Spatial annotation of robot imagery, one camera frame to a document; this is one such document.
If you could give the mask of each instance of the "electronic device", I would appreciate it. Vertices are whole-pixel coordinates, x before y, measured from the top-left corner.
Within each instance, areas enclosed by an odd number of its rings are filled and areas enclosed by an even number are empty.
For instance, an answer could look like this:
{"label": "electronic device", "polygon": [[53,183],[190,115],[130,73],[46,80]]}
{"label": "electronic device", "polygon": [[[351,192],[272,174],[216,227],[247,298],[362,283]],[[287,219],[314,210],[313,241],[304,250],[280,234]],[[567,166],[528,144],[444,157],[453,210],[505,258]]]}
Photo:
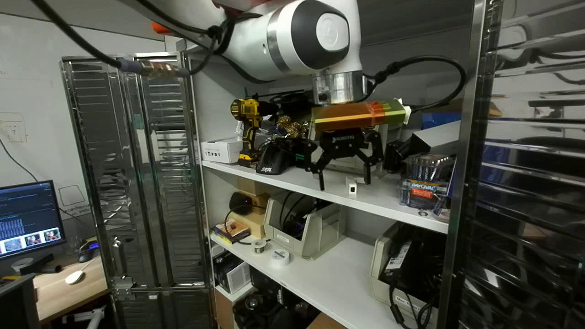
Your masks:
{"label": "electronic device", "polygon": [[400,172],[404,159],[415,154],[444,154],[455,155],[459,146],[461,121],[413,132],[408,141],[393,141],[386,144],[384,168]]}
{"label": "electronic device", "polygon": [[236,292],[251,283],[251,267],[232,252],[221,252],[212,258],[214,281],[227,292]]}
{"label": "electronic device", "polygon": [[364,161],[364,183],[371,183],[371,166],[377,164],[382,157],[382,139],[375,130],[364,132],[358,128],[353,130],[336,130],[333,133],[322,133],[320,148],[324,150],[322,157],[314,163],[313,172],[318,174],[320,190],[325,190],[324,170],[333,159],[342,157],[358,157]]}
{"label": "electronic device", "polygon": [[318,311],[256,269],[251,269],[254,292],[234,303],[240,329],[309,327]]}
{"label": "electronic device", "polygon": [[256,172],[265,175],[280,175],[283,174],[293,157],[293,141],[289,139],[272,139],[267,146],[263,146]]}
{"label": "electronic device", "polygon": [[84,271],[73,271],[71,274],[66,276],[68,285],[79,283],[86,276]]}
{"label": "electronic device", "polygon": [[90,238],[90,239],[82,241],[77,249],[77,261],[79,263],[90,261],[97,250],[99,250],[97,238]]}
{"label": "electronic device", "polygon": [[62,243],[66,236],[51,181],[0,188],[0,260],[27,254],[13,269],[18,274],[38,272],[51,261],[51,254],[42,250]]}
{"label": "electronic device", "polygon": [[234,192],[232,197],[230,197],[230,212],[236,212],[236,214],[241,214],[241,216],[247,216],[251,214],[254,208],[254,201],[251,196],[245,196],[241,192]]}
{"label": "electronic device", "polygon": [[0,327],[38,329],[33,274],[0,285]]}
{"label": "electronic device", "polygon": [[230,113],[236,121],[243,122],[241,152],[238,155],[238,164],[249,166],[258,161],[260,152],[254,148],[256,132],[260,130],[263,117],[276,113],[276,106],[271,102],[261,102],[258,99],[236,99],[230,106]]}
{"label": "electronic device", "polygon": [[378,300],[389,303],[397,324],[404,324],[404,316],[413,318],[419,327],[431,320],[433,307],[439,305],[444,247],[442,234],[402,223],[377,241],[371,289]]}

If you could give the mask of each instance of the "yellow power drill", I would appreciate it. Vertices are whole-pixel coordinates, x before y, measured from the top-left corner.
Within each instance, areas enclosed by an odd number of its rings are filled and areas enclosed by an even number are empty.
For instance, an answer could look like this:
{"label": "yellow power drill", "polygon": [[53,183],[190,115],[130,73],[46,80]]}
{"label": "yellow power drill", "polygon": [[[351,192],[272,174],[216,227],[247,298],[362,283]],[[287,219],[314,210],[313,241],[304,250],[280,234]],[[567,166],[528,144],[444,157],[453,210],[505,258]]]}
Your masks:
{"label": "yellow power drill", "polygon": [[260,152],[254,148],[256,132],[260,130],[263,117],[276,113],[276,110],[276,104],[261,102],[258,99],[236,99],[232,102],[230,111],[234,119],[243,122],[238,164],[251,166],[251,163],[258,161]]}

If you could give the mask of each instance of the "white box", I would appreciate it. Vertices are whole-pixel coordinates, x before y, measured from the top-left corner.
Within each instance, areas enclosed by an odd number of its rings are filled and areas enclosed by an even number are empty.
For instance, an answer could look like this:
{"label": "white box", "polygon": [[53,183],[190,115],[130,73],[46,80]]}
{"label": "white box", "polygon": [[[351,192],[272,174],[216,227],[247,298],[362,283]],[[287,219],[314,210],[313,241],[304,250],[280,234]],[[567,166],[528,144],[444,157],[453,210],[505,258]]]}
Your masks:
{"label": "white box", "polygon": [[214,163],[238,163],[240,150],[241,141],[236,137],[201,143],[203,159]]}
{"label": "white box", "polygon": [[314,260],[333,249],[346,238],[346,212],[338,205],[327,205],[305,216],[302,239],[283,232],[280,223],[283,197],[272,196],[265,210],[265,236],[278,247],[289,250],[293,256]]}

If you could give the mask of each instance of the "storage shelf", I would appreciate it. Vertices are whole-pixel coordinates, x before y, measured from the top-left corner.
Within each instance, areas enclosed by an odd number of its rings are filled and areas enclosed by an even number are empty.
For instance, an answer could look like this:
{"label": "storage shelf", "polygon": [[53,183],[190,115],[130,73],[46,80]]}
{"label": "storage shelf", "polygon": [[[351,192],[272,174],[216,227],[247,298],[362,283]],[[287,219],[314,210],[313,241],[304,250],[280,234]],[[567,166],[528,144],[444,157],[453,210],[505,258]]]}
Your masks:
{"label": "storage shelf", "polygon": [[362,212],[377,214],[388,219],[404,221],[408,225],[422,227],[441,234],[448,232],[446,221],[430,216],[424,218],[417,208],[400,205],[400,183],[397,175],[384,179],[373,177],[373,183],[360,185],[358,194],[353,197],[347,194],[346,177],[349,175],[340,172],[325,172],[325,190],[320,190],[318,179],[300,168],[289,168],[282,175],[260,175],[252,168],[238,164],[203,161],[203,166],[271,186],[285,188],[296,194],[305,194],[316,199],[325,199]]}
{"label": "storage shelf", "polygon": [[243,285],[240,291],[236,292],[227,292],[223,287],[216,285],[216,291],[219,291],[219,294],[223,294],[229,302],[236,303],[238,300],[241,300],[245,294],[249,294],[254,289],[252,283]]}
{"label": "storage shelf", "polygon": [[389,309],[369,294],[369,261],[373,247],[346,238],[316,260],[293,258],[283,267],[272,267],[272,249],[254,254],[251,245],[230,245],[212,236],[212,241],[247,261],[282,287],[349,329],[400,329]]}

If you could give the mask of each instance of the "mechanical part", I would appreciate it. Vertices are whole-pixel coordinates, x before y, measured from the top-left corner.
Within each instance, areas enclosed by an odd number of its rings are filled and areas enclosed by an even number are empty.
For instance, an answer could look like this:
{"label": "mechanical part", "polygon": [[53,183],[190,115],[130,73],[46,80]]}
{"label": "mechanical part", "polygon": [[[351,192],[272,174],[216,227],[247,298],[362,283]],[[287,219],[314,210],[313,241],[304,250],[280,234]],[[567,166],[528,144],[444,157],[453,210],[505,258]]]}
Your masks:
{"label": "mechanical part", "polygon": [[121,2],[203,48],[218,35],[216,51],[256,80],[327,69],[327,104],[362,95],[355,84],[362,69],[357,0],[294,0],[280,7],[269,2],[263,7],[272,11],[238,22],[210,0]]}
{"label": "mechanical part", "polygon": [[276,121],[276,132],[287,139],[300,139],[304,135],[304,126],[300,122],[293,122],[289,115],[282,115]]}
{"label": "mechanical part", "polygon": [[316,139],[320,133],[338,130],[368,130],[388,124],[388,128],[408,124],[410,108],[399,101],[391,102],[351,102],[327,108],[316,108],[313,113]]}
{"label": "mechanical part", "polygon": [[271,102],[260,102],[258,99],[236,99],[230,111],[236,121],[243,122],[241,152],[238,164],[249,166],[258,161],[260,152],[254,148],[256,132],[261,126],[265,115],[276,113],[276,106]]}
{"label": "mechanical part", "polygon": [[[362,150],[371,144],[373,154],[368,157]],[[318,174],[320,188],[325,190],[324,170],[333,159],[340,157],[360,157],[364,161],[364,183],[371,183],[371,166],[377,164],[382,157],[382,137],[378,132],[369,130],[338,130],[333,133],[322,133],[320,146],[324,148],[322,157],[313,166],[313,172]]]}

